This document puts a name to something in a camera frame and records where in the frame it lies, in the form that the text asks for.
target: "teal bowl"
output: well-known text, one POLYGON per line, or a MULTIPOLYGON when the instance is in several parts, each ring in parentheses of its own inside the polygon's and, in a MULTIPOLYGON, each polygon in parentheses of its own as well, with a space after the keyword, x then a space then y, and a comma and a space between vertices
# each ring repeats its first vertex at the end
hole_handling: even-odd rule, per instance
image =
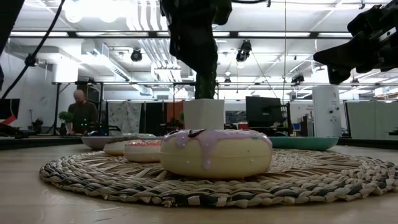
POLYGON ((325 151, 335 146, 339 138, 268 137, 274 149, 303 149, 325 151))

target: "pink frosting drip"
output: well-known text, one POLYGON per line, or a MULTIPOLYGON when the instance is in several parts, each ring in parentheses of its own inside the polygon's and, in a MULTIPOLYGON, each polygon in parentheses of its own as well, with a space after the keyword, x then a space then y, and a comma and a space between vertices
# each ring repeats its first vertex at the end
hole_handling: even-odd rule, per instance
POLYGON ((211 130, 206 129, 202 131, 199 135, 190 138, 188 135, 190 134, 190 130, 181 130, 177 133, 168 134, 164 137, 164 141, 175 138, 177 143, 177 147, 183 148, 185 145, 191 140, 199 141, 199 144, 202 149, 203 156, 203 166, 206 169, 209 169, 211 166, 210 155, 213 151, 214 145, 220 140, 226 139, 255 139, 259 141, 264 141, 268 144, 269 148, 272 149, 272 143, 267 138, 265 134, 259 133, 257 131, 245 131, 245 130, 211 130))

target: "bald man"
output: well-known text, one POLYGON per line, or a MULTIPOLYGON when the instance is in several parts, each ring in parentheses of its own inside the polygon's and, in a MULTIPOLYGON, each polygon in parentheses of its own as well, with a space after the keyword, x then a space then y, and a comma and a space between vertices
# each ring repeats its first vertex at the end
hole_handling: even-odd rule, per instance
POLYGON ((85 93, 76 90, 73 93, 76 103, 69 106, 68 112, 73 114, 73 126, 68 126, 69 134, 86 134, 87 128, 94 126, 98 119, 97 108, 94 103, 86 101, 85 93))

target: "round woven mat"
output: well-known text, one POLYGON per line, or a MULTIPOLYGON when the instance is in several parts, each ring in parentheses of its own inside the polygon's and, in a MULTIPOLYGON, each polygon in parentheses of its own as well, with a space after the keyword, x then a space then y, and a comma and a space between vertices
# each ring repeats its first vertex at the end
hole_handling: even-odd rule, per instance
POLYGON ((275 150, 271 170, 238 180, 200 180, 104 152, 63 157, 44 165, 40 178, 62 189, 105 200, 165 207, 241 208, 334 202, 382 195, 398 186, 396 165, 332 152, 275 150))

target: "table surface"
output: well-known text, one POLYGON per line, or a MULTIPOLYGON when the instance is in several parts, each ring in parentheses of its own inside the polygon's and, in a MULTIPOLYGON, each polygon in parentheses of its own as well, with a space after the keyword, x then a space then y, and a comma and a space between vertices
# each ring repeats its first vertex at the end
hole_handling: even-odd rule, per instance
MULTIPOLYGON (((163 208, 110 202, 64 192, 39 180, 38 170, 52 159, 90 152, 84 145, 0 151, 2 224, 87 223, 395 223, 398 194, 353 202, 267 208, 163 208)), ((398 163, 398 151, 336 146, 332 151, 398 163)))

